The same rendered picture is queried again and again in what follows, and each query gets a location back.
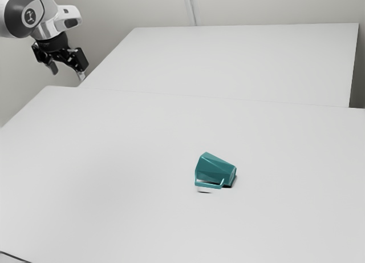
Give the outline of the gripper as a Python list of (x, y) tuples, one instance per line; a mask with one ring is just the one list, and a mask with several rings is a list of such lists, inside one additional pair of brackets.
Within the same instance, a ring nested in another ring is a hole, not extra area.
[(68, 36), (65, 32), (51, 39), (36, 40), (31, 48), (36, 60), (45, 64), (53, 75), (59, 72), (55, 62), (61, 62), (71, 67), (80, 81), (85, 80), (88, 60), (80, 47), (71, 48), (68, 45)]

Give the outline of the teal faceted mug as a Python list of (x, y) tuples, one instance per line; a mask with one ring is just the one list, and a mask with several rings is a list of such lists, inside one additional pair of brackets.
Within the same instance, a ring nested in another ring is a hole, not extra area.
[(194, 184), (204, 188), (230, 188), (236, 179), (236, 171), (237, 168), (233, 164), (204, 152), (195, 168)]

